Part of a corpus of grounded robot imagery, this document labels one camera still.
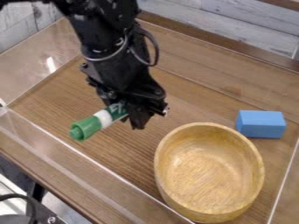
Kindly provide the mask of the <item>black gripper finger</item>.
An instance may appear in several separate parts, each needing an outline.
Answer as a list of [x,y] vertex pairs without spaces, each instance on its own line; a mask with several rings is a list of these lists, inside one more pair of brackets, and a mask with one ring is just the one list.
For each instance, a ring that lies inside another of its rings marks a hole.
[[147,101],[136,102],[130,101],[126,104],[128,118],[134,130],[143,130],[146,124],[154,116],[154,112],[150,109],[150,104]]
[[120,101],[118,97],[118,92],[114,90],[108,90],[107,92],[99,88],[98,89],[98,96],[100,97],[102,101],[107,106],[118,103]]

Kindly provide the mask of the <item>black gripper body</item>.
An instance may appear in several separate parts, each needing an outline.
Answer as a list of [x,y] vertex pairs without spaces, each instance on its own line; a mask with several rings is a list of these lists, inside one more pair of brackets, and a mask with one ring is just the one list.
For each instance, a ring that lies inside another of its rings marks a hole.
[[167,113],[166,91],[150,73],[150,52],[146,43],[119,46],[112,52],[82,47],[88,84],[96,89],[116,91],[119,102],[148,102],[154,115]]

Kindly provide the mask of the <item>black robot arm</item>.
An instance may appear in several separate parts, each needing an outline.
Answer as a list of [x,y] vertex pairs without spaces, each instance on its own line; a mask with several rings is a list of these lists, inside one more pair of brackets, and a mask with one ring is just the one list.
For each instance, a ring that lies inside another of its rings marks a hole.
[[155,36],[136,21],[136,0],[0,0],[0,10],[12,3],[54,4],[70,20],[86,62],[80,65],[88,84],[110,106],[126,104],[126,120],[140,130],[155,115],[167,111],[166,91],[150,68],[160,55]]

